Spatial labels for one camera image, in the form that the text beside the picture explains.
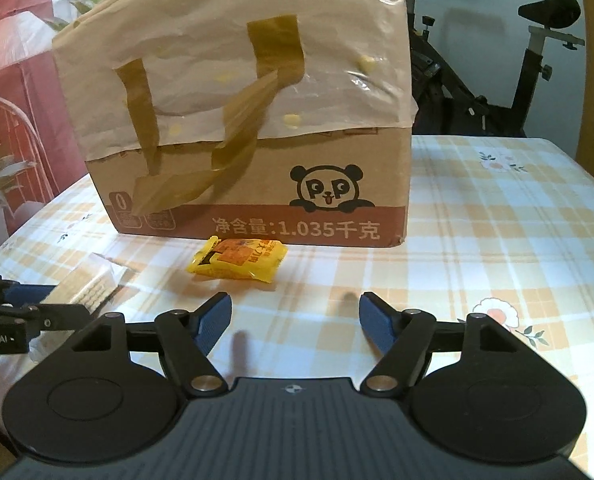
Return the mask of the clear wrapped cracker pack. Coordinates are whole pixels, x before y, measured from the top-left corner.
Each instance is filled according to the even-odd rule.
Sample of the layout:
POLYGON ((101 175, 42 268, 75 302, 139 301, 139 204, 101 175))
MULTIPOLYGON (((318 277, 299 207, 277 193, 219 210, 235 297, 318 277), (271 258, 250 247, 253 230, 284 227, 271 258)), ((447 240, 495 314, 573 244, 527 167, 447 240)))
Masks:
MULTIPOLYGON (((93 321, 100 309, 134 274, 127 266, 99 254, 91 254, 70 271, 40 304, 83 304, 91 312, 93 321)), ((75 332, 42 332, 30 342, 31 361, 41 362, 75 332)))

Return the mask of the small yellow snack packet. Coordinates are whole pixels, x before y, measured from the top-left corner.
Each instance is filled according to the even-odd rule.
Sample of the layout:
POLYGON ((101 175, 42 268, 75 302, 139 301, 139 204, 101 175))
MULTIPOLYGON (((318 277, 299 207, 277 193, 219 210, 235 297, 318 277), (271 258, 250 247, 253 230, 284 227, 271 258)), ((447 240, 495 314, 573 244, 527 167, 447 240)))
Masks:
POLYGON ((191 274, 269 284, 288 252, 278 240, 210 237, 188 264, 191 274))

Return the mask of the checkered tablecloth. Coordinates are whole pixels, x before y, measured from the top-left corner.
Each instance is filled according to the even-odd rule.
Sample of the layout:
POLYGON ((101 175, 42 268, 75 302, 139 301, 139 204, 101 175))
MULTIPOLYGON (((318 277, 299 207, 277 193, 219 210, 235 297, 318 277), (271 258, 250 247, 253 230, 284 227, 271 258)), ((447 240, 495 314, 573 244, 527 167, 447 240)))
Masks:
POLYGON ((211 361, 226 378, 360 380, 377 358, 358 321, 367 290, 441 321, 491 315, 582 391, 574 460, 594 478, 594 179, 553 143, 418 136, 397 247, 374 247, 373 221, 277 227, 316 244, 289 248, 271 284, 207 280, 186 270, 196 240, 118 233, 83 178, 0 247, 0 275, 54 284, 95 252, 128 268, 111 307, 130 321, 224 290, 233 321, 211 361))

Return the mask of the cardboard panda box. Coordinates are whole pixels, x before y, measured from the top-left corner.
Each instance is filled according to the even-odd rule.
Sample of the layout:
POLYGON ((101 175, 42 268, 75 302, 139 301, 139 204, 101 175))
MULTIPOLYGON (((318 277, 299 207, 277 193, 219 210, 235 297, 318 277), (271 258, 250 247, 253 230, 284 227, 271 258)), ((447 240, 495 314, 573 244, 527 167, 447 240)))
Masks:
POLYGON ((261 140, 249 164, 197 200, 151 214, 134 211, 134 184, 146 174, 140 151, 89 162, 88 173, 123 234, 375 248, 404 240, 411 164, 412 136, 402 128, 261 140))

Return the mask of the red floral curtain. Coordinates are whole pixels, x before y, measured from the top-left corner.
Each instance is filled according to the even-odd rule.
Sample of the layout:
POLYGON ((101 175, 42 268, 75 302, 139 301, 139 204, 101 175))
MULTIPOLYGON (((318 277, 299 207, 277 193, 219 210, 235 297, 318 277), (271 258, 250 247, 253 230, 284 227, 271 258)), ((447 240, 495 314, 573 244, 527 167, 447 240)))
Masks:
POLYGON ((0 202, 0 246, 86 173, 59 87, 56 32, 99 0, 0 0, 0 156, 16 174, 0 202))

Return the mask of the black exercise bike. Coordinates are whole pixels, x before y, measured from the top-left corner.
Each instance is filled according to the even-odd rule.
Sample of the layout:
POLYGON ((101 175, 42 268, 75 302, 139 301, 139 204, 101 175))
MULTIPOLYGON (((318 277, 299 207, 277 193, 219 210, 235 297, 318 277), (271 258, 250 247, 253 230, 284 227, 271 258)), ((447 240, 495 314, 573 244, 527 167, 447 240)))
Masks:
MULTIPOLYGON (((416 0, 415 14, 436 19, 429 41, 472 93, 510 106, 528 47, 530 22, 517 10, 539 0, 416 0)), ((527 117, 527 136, 544 138, 562 150, 576 150, 580 136, 586 50, 569 50, 548 38, 544 63, 553 69, 549 81, 538 81, 527 117)))

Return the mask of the beige plastic bag liner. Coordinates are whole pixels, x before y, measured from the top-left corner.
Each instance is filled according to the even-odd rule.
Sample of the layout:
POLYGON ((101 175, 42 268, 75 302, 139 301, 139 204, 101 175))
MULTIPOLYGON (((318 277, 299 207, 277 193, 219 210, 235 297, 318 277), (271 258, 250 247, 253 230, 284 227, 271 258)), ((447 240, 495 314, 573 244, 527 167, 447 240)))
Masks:
POLYGON ((102 0, 53 54, 86 166, 142 153, 136 214, 197 200, 261 140, 416 112, 405 0, 102 0))

